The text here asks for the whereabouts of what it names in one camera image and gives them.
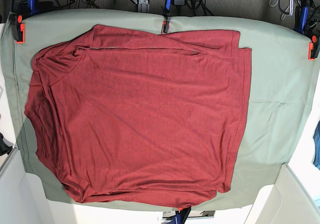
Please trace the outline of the red T-shirt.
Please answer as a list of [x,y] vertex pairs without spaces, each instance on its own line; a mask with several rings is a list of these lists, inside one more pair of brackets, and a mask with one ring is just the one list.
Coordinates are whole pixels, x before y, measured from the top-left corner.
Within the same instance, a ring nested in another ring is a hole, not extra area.
[[96,25],[32,60],[38,159],[76,202],[187,208],[226,193],[248,113],[240,32]]

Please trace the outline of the bottom blue orange clamp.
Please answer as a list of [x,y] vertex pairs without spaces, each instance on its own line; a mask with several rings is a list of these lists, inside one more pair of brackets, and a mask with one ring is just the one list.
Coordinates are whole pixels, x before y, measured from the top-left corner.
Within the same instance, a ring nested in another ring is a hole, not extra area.
[[189,217],[190,212],[191,212],[191,207],[178,209],[175,212],[175,215],[172,217],[172,220],[169,222],[169,224],[185,224],[187,218]]

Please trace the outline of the left orange black clamp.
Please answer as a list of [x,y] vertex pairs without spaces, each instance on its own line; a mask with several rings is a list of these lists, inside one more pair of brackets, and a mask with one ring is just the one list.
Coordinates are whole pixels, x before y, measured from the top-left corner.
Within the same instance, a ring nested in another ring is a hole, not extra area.
[[16,43],[24,43],[25,24],[23,23],[23,16],[20,14],[11,14],[9,17],[14,40]]

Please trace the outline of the orange black clamp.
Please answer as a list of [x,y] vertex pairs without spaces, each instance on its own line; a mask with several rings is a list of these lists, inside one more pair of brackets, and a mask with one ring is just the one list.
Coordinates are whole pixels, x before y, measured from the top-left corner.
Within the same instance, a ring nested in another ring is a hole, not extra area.
[[24,43],[25,24],[23,23],[23,16],[20,14],[11,14],[9,17],[14,40],[16,43]]
[[313,35],[311,42],[309,43],[308,49],[308,60],[315,60],[320,52],[320,37],[318,35]]

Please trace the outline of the right orange black clamp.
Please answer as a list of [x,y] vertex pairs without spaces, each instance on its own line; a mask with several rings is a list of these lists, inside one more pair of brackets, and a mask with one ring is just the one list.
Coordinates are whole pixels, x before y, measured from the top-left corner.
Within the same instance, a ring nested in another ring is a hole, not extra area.
[[309,43],[308,49],[308,60],[315,60],[320,52],[320,37],[318,35],[313,35],[311,42]]

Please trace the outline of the right blue clamp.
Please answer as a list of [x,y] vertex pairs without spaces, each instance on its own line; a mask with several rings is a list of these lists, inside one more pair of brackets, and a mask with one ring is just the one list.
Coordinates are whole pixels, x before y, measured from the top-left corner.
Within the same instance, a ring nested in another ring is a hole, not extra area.
[[304,34],[305,25],[307,22],[308,17],[308,10],[309,8],[307,6],[295,7],[295,26],[294,31]]

